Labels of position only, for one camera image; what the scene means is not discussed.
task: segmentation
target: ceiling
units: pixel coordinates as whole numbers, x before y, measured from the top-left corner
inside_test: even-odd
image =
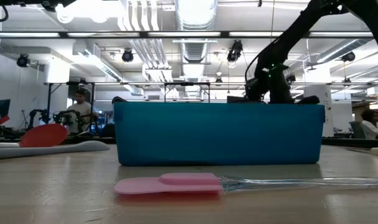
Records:
[[[287,29],[292,22],[299,16],[301,9],[307,5],[307,0],[279,0],[273,1],[263,0],[263,6],[257,7],[256,1],[233,1],[219,0],[218,9],[216,11],[216,20],[214,30],[251,30],[251,31],[283,31]],[[99,30],[119,30],[117,18],[113,16],[113,4],[118,1],[108,1],[111,4],[110,18],[101,24],[93,22],[90,18],[76,17],[71,23],[62,24],[58,21],[57,15],[46,12],[40,6],[30,6],[21,8],[19,6],[9,6],[10,18],[8,21],[0,24],[1,31],[99,31]],[[161,30],[176,30],[177,23],[175,19],[175,11],[171,11],[173,0],[159,0],[158,8],[158,24]],[[338,16],[327,16],[320,19],[312,28],[317,31],[365,31],[367,26],[352,14],[344,14]],[[204,80],[214,82],[216,72],[221,72],[223,82],[243,82],[244,72],[250,61],[270,43],[270,39],[242,39],[244,47],[242,57],[237,61],[237,66],[228,68],[226,61],[226,53],[234,42],[234,39],[218,39],[217,43],[210,44],[207,62],[203,72]],[[332,48],[336,44],[342,42],[343,39],[302,39],[291,50],[288,60],[285,64],[291,65],[296,60],[307,61],[307,55],[317,55]],[[78,60],[77,55],[72,54],[72,46],[75,40],[72,39],[44,39],[44,40],[16,40],[3,39],[1,42],[4,48],[17,47],[49,47],[58,52],[67,61],[72,64],[70,72],[71,77],[84,77],[87,80],[96,82],[104,82],[105,74],[96,66],[90,63],[84,63]],[[171,39],[162,40],[166,57],[169,65],[172,67],[173,78],[180,78],[182,73],[182,56],[180,54],[179,44],[174,44]],[[107,62],[113,70],[118,72],[125,80],[130,82],[146,81],[142,76],[142,61],[134,53],[134,61],[123,63],[121,54],[126,48],[132,48],[127,39],[88,39],[87,46],[96,44],[101,49],[101,59]],[[356,59],[343,66],[343,62],[332,61],[328,65],[330,67],[332,81],[340,82],[344,80],[344,76],[351,76],[357,73],[368,71],[378,66],[378,47],[372,41],[366,45],[353,51]],[[297,81],[305,82],[303,79],[304,69],[298,67],[294,70]],[[378,71],[365,75],[356,80],[356,82],[370,82],[378,78]],[[214,89],[226,89],[227,86],[214,86]],[[240,89],[240,86],[229,88]],[[340,90],[343,87],[332,87]],[[356,91],[364,91],[366,86],[358,86],[353,88]],[[124,91],[124,87],[120,86],[99,86],[98,91]]]

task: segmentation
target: table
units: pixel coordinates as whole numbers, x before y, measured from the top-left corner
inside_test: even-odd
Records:
[[[378,156],[323,146],[313,165],[122,167],[110,151],[0,160],[0,223],[378,223],[378,189],[118,197],[120,179],[214,172],[258,179],[378,177]]]

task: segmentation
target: man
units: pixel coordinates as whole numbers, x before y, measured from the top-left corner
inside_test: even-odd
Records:
[[[67,110],[75,110],[77,112],[80,112],[80,116],[91,114],[91,105],[85,102],[85,90],[77,90],[75,99],[77,103],[69,106]],[[85,117],[84,119],[86,122],[90,122],[89,117]],[[79,134],[76,115],[74,113],[71,113],[71,121],[73,122],[73,124],[70,125],[69,132]],[[83,125],[83,131],[86,131],[88,125],[89,124]]]

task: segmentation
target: red spatula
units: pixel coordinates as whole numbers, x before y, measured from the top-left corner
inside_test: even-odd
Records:
[[[37,126],[23,135],[20,147],[52,147],[62,143],[68,131],[60,124],[45,124]]]

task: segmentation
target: woman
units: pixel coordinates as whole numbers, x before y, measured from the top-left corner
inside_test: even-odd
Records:
[[[378,112],[365,110],[362,113],[362,124],[367,139],[376,139],[378,136]]]

